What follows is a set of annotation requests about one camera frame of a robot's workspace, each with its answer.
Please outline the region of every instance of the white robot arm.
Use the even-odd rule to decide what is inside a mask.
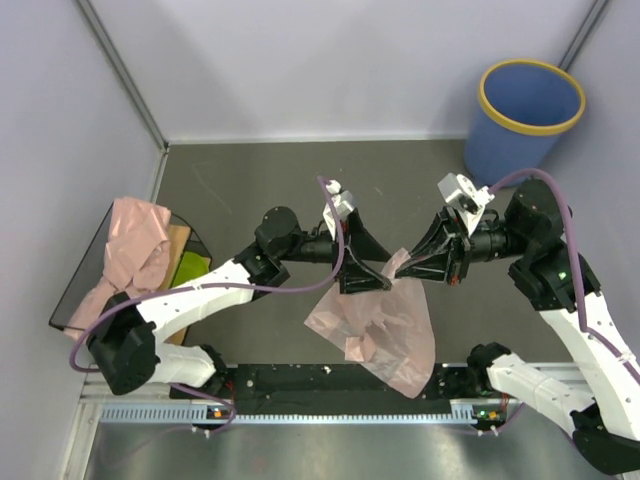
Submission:
[[[564,226],[556,200],[540,180],[515,191],[505,218],[482,220],[493,199],[462,175],[439,183],[447,203],[411,259],[397,272],[456,285],[470,263],[520,257],[509,276],[565,344],[591,394],[567,387],[498,345],[479,345],[467,363],[480,388],[507,393],[562,428],[599,470],[640,469],[640,367],[607,309],[600,284],[580,258],[589,328],[575,305]]]
[[[327,263],[335,268],[340,257],[336,228],[342,230],[344,239],[344,259],[336,277],[341,293],[390,289],[391,281],[364,261],[386,262],[391,255],[364,228],[351,193],[336,181],[326,188],[338,225],[328,205],[323,213],[327,230],[316,227],[309,232],[301,230],[289,208],[272,208],[256,228],[255,242],[233,259],[173,289],[175,294],[169,291],[124,308],[100,323],[88,336],[87,346],[111,391],[123,395],[147,382],[182,383],[217,391],[226,367],[213,348],[169,345],[165,340],[222,309],[255,301],[266,295],[266,290],[277,290],[289,278],[282,261]],[[105,311],[127,300],[126,294],[115,295]]]

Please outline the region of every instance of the translucent plastic bag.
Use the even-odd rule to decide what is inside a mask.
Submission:
[[[65,333],[80,338],[115,293],[139,297],[160,287],[169,267],[171,211],[137,198],[113,202],[102,278],[77,308]]]
[[[409,259],[401,249],[382,274],[393,278]],[[414,398],[431,378],[436,350],[422,283],[394,279],[390,291],[340,295],[333,285],[305,325],[359,362],[390,387]]]

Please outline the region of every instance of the blue trash bin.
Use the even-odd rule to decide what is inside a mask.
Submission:
[[[493,185],[516,170],[538,167],[560,136],[580,120],[586,97],[565,71],[515,59],[485,72],[478,102],[464,159],[478,183]]]

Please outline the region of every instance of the purple cable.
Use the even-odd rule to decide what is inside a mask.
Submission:
[[[578,245],[576,242],[573,220],[571,219],[571,212],[569,211],[567,200],[560,190],[560,186],[556,183],[553,177],[547,172],[544,172],[537,168],[523,168],[522,170],[518,170],[517,172],[507,175],[498,183],[490,187],[489,193],[494,194],[502,187],[510,184],[514,180],[518,180],[521,177],[537,177],[540,180],[543,180],[551,190],[551,193],[553,193],[553,196],[556,199],[556,203],[558,204],[560,216],[562,217],[562,223],[564,225],[564,233],[567,237],[569,265],[571,267],[573,289],[576,295],[576,307],[578,310],[578,324],[580,326],[580,331],[583,333],[588,333],[589,335],[597,338],[600,343],[602,343],[602,345],[604,345],[605,348],[609,350],[614,357],[620,358],[622,356],[622,352],[618,350],[616,346],[611,343],[604,335],[589,327],[589,325],[587,324],[587,309],[584,301],[584,284],[582,281],[582,270],[580,268],[580,257],[578,256]],[[638,372],[628,361],[625,361],[623,365],[627,369],[629,374],[633,377],[633,379],[638,383],[638,385],[640,385],[640,372]]]
[[[336,222],[336,227],[337,227],[336,232],[338,237],[338,259],[336,261],[335,266],[333,267],[333,270],[331,271],[331,273],[327,278],[325,278],[321,282],[318,282],[314,285],[309,285],[306,287],[267,287],[263,285],[246,285],[244,283],[206,283],[201,285],[201,287],[202,288],[244,288],[247,290],[257,290],[259,292],[269,292],[269,293],[307,293],[307,292],[311,292],[313,290],[322,288],[328,283],[332,282],[333,279],[336,277],[336,275],[338,275],[338,273],[340,272],[340,267],[342,266],[342,261],[344,260],[344,232],[342,231],[342,228],[340,228],[340,225],[341,225],[340,217],[338,215],[335,205],[333,204],[331,193],[329,193],[329,190],[327,189],[329,180],[326,179],[325,177],[320,177],[320,176],[317,177],[316,179],[320,184],[320,188],[322,189],[322,193],[325,197],[325,200],[327,201],[327,205],[329,205],[329,209],[331,210],[331,215],[333,216]],[[78,356],[78,352],[80,351],[80,348],[82,348],[82,345],[84,344],[85,340],[89,337],[89,335],[91,335],[95,331],[96,328],[98,328],[98,326],[100,326],[100,324],[102,324],[102,322],[106,321],[108,318],[111,318],[113,315],[115,315],[119,311],[124,310],[125,308],[128,308],[132,305],[137,305],[141,302],[144,302],[145,300],[150,300],[152,298],[159,298],[159,297],[168,297],[170,295],[185,293],[191,290],[194,290],[193,287],[178,287],[178,288],[173,288],[171,290],[166,290],[162,292],[147,293],[146,295],[141,295],[140,297],[137,297],[137,298],[131,298],[125,302],[122,302],[116,305],[113,308],[110,308],[109,310],[104,312],[102,315],[100,315],[98,319],[95,322],[93,322],[89,327],[87,327],[87,329],[84,332],[82,332],[82,335],[80,335],[78,340],[76,340],[76,343],[71,348],[71,354],[69,355],[69,365],[76,372],[82,372],[82,373],[99,372],[100,369],[98,368],[81,367],[80,365],[78,365],[76,361],[76,357]]]
[[[511,425],[511,422],[513,422],[516,418],[518,418],[522,414],[523,408],[524,408],[524,403],[521,403],[520,405],[518,405],[516,407],[516,410],[511,414],[511,416],[507,418],[507,420],[502,425],[500,425],[499,427],[496,427],[496,432],[498,434],[502,433],[507,428],[507,425]],[[460,430],[457,428],[447,428],[447,430],[453,433],[459,433],[461,435],[468,435],[470,437],[491,437],[492,436],[491,434],[493,433],[493,430],[477,430],[473,428],[471,425],[469,425],[469,428],[465,428],[464,430]]]
[[[171,386],[173,388],[175,388],[176,390],[180,390],[184,393],[188,393],[189,395],[193,395],[196,397],[200,397],[200,398],[204,398],[206,400],[213,400],[214,402],[217,402],[221,405],[224,405],[225,407],[229,408],[231,410],[231,414],[229,415],[229,418],[227,419],[227,421],[221,425],[220,427],[216,428],[215,430],[210,430],[212,434],[217,435],[219,433],[224,432],[225,430],[227,430],[230,426],[231,426],[231,422],[233,422],[236,418],[236,408],[235,406],[230,403],[227,402],[226,400],[223,400],[221,398],[215,397],[213,395],[209,395],[207,393],[203,393],[200,392],[198,390],[195,390],[193,388],[189,388],[189,387],[185,387],[183,385],[177,384],[177,383],[172,383]],[[156,433],[155,435],[152,435],[151,437],[147,438],[145,441],[143,441],[142,443],[140,443],[138,446],[136,446],[131,452],[127,453],[124,457],[118,459],[117,461],[110,461],[107,459],[106,456],[106,452],[105,452],[105,445],[104,445],[104,439],[101,438],[100,441],[100,460],[102,462],[103,465],[105,465],[108,468],[120,468],[121,466],[123,466],[125,463],[127,463],[129,460],[131,460],[134,456],[136,456],[141,450],[147,448],[149,445],[151,445],[153,442],[155,442],[156,440],[158,440],[160,437],[164,437],[165,435],[169,434],[169,433],[173,433],[173,432],[179,432],[179,431],[183,431],[183,430],[191,430],[191,426],[186,426],[186,425],[176,425],[176,426],[172,426],[169,428],[166,428],[164,430],[161,430],[160,432]]]

